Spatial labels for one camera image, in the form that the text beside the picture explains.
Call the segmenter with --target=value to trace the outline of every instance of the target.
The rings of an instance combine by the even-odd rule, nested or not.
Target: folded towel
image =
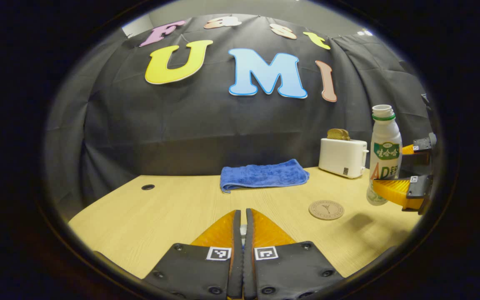
[[[278,165],[247,165],[221,169],[220,187],[225,193],[235,188],[292,186],[307,182],[310,174],[291,159]]]

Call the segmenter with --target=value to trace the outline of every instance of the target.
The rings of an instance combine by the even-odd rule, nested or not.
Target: plastic bottle
[[[377,195],[372,188],[373,179],[399,177],[403,155],[400,128],[390,105],[375,105],[373,108],[372,142],[370,148],[370,185],[366,199],[372,205],[383,205],[388,200]]]

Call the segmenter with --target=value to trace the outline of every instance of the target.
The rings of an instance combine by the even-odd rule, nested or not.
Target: round coaster
[[[335,201],[316,201],[312,203],[308,211],[311,215],[322,220],[334,220],[343,215],[343,207]]]

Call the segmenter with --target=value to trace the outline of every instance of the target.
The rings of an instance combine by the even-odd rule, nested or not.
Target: table surface
[[[348,277],[401,243],[420,219],[392,202],[366,200],[369,171],[348,179],[305,168],[307,183],[290,187],[242,188],[224,194],[219,175],[141,175],[78,213],[69,226],[91,249],[133,275],[144,278],[173,243],[192,243],[226,213],[245,209],[265,214],[295,241],[313,241],[329,262]],[[142,186],[154,184],[152,190]],[[344,207],[336,220],[319,220],[309,211],[314,201]]]

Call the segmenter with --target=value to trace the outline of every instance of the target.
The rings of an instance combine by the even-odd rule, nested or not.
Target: blue letter m
[[[286,53],[275,55],[268,65],[255,50],[231,49],[229,54],[235,57],[236,81],[229,87],[232,95],[255,95],[257,87],[251,83],[251,74],[259,82],[264,93],[271,94],[280,76],[281,85],[277,89],[284,97],[306,98],[307,91],[301,86],[297,62],[299,59]]]

